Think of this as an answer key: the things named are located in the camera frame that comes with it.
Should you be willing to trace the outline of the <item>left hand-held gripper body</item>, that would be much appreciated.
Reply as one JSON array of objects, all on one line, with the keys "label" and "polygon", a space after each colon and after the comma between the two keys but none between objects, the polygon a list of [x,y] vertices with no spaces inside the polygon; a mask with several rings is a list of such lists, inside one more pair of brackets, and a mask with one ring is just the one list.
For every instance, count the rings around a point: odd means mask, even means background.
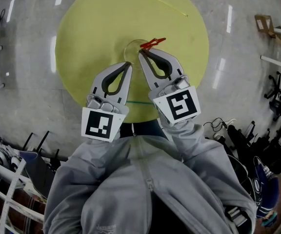
[{"label": "left hand-held gripper body", "polygon": [[87,105],[82,109],[81,135],[112,142],[128,113],[129,108],[123,104],[89,94]]}]

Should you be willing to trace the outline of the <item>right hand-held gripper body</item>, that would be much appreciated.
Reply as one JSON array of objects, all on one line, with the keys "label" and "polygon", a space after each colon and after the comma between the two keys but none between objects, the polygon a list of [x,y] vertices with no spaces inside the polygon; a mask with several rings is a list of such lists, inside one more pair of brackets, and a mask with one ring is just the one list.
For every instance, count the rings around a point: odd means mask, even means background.
[{"label": "right hand-held gripper body", "polygon": [[170,126],[193,119],[201,113],[196,88],[190,85],[187,75],[166,81],[148,96]]}]

